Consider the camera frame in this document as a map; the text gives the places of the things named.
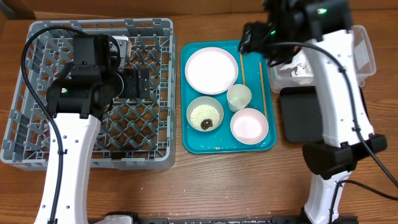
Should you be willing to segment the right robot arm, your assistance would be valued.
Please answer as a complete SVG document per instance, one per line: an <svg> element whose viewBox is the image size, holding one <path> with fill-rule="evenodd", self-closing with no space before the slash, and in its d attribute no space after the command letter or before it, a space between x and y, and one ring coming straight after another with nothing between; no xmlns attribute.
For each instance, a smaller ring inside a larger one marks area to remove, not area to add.
<svg viewBox="0 0 398 224"><path fill-rule="evenodd" d="M312 172L303 223L333 223L345 183L357 163L385 150L365 112L353 58L354 35L347 1L264 1L266 23L248 22L239 43L242 54L258 52L269 66L303 50L314 74L323 139L302 152Z"/></svg>

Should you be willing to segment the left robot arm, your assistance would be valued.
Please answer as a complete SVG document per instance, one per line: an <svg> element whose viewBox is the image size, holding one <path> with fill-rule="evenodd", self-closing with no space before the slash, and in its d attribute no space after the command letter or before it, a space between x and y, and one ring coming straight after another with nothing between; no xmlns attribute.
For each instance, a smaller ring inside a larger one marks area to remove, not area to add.
<svg viewBox="0 0 398 224"><path fill-rule="evenodd" d="M150 97L149 70L127 68L127 37L76 35L73 60L47 88L50 154L36 223L87 223L91 155L115 98Z"/></svg>

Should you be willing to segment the white rice pile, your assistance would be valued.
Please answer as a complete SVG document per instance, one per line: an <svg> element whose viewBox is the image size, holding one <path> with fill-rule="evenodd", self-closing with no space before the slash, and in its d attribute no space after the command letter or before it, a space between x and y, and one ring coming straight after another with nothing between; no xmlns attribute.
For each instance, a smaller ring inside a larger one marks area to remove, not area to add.
<svg viewBox="0 0 398 224"><path fill-rule="evenodd" d="M213 127L207 129L207 130L202 130L200 127L201 122L204 119L211 119L213 121ZM199 105L193 109L193 111L190 113L190 119L189 122L191 125L200 131L211 131L217 127L220 123L220 114L218 110L210 105Z"/></svg>

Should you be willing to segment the white cup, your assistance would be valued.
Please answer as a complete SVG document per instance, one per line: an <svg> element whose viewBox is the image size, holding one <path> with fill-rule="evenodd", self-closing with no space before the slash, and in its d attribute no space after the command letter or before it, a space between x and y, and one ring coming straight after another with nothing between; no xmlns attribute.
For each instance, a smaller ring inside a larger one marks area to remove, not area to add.
<svg viewBox="0 0 398 224"><path fill-rule="evenodd" d="M228 107L234 113L246 108L251 99L251 90L246 85L236 84L227 91Z"/></svg>

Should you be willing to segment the grey bowl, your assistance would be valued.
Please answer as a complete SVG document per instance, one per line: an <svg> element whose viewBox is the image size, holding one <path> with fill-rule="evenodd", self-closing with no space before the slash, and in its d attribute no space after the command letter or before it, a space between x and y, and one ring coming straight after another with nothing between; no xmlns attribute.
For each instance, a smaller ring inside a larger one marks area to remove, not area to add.
<svg viewBox="0 0 398 224"><path fill-rule="evenodd" d="M201 96L201 97L198 97L198 98L194 99L194 100L189 104L189 106L188 106L188 108L187 108L187 120L188 120L188 123L189 123L190 126L192 126L191 123L189 122L190 113L193 111L193 109L194 109L195 107L197 107L197 106L199 106L199 105L210 105L210 106L215 107L215 108L218 110L219 114L220 114L220 123L219 123L219 125L222 123L223 118L224 118L224 109L223 109L221 103L220 103L218 100L216 100L215 98L213 98L213 97L210 97L210 96Z"/></svg>

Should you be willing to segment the white red wrapper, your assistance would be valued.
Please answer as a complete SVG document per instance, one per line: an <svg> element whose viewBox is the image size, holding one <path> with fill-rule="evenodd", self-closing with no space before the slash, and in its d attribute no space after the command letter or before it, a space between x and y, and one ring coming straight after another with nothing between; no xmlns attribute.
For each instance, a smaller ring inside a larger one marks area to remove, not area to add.
<svg viewBox="0 0 398 224"><path fill-rule="evenodd" d="M278 78L286 78L299 85L309 85L313 81L313 71L303 50L290 63L276 66L276 72Z"/></svg>

